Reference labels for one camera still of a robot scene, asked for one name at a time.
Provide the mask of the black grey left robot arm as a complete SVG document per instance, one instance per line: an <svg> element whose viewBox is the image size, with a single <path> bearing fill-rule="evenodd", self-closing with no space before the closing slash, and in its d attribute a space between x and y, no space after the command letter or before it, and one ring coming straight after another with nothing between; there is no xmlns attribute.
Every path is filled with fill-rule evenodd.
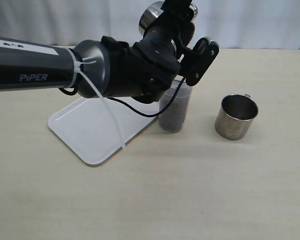
<svg viewBox="0 0 300 240"><path fill-rule="evenodd" d="M109 36L74 48L0 37L0 92L56 88L86 99L157 102L177 76L195 86L219 53L209 37L188 47L197 15L190 0L156 1L143 12L142 39L133 45Z"/></svg>

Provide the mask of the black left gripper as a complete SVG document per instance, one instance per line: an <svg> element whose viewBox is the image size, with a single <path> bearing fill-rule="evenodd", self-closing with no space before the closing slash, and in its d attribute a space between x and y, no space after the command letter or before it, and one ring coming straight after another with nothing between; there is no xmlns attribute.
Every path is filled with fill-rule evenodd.
<svg viewBox="0 0 300 240"><path fill-rule="evenodd" d="M189 10L192 1L161 1L163 13L147 27L142 38L163 58L164 65L172 67L177 75L185 78L188 86L193 87L216 59L219 44L205 36L189 48L193 37L186 33L186 28L193 17Z"/></svg>

